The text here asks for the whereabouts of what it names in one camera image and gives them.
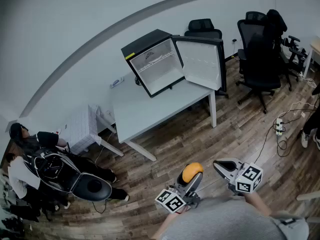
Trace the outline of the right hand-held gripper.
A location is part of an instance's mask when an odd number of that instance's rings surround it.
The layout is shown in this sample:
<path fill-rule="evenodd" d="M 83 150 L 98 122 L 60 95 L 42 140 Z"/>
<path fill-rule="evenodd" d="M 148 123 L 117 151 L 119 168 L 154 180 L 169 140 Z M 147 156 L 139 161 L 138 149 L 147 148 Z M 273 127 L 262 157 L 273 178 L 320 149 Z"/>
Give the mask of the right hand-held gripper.
<path fill-rule="evenodd" d="M 262 181 L 263 169 L 255 163 L 242 163 L 237 158 L 219 158 L 213 162 L 214 169 L 228 180 L 228 189 L 234 193 L 252 193 Z"/>

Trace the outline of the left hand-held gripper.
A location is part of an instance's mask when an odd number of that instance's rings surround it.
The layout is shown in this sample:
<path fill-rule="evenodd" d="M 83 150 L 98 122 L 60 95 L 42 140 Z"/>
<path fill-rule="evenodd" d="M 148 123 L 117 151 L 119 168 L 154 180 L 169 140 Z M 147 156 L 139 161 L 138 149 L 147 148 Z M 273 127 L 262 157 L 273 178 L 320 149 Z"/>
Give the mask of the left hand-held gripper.
<path fill-rule="evenodd" d="M 183 180 L 181 172 L 177 177 L 176 183 L 169 188 L 163 189 L 155 198 L 155 201 L 171 214 L 185 206 L 196 208 L 201 198 L 196 193 L 198 186 L 203 179 L 203 173 L 198 172 L 189 183 Z"/>

